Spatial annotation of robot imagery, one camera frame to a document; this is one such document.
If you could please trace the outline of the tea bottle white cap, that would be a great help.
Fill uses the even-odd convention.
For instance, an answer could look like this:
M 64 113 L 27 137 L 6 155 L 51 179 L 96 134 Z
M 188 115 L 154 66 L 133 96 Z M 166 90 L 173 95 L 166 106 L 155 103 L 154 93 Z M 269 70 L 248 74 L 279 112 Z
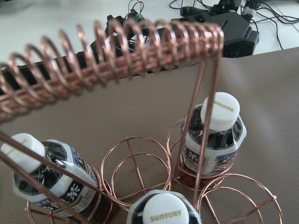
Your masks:
M 127 224 L 200 224 L 199 213 L 180 193 L 152 190 L 130 206 Z

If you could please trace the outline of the black hand-held gripper device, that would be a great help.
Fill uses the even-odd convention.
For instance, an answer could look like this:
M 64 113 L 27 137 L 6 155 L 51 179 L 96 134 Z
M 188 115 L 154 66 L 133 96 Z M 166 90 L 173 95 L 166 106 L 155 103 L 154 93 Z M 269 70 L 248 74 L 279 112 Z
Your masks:
M 207 61 L 218 69 L 223 57 L 252 55 L 258 42 L 259 33 L 249 24 L 257 2 L 247 1 L 240 14 L 239 5 L 236 0 L 221 0 L 210 9 L 183 7 L 181 18 L 170 22 L 151 22 L 135 10 L 125 18 L 108 16 L 101 48 L 113 68 L 115 59 L 121 58 L 132 73 Z

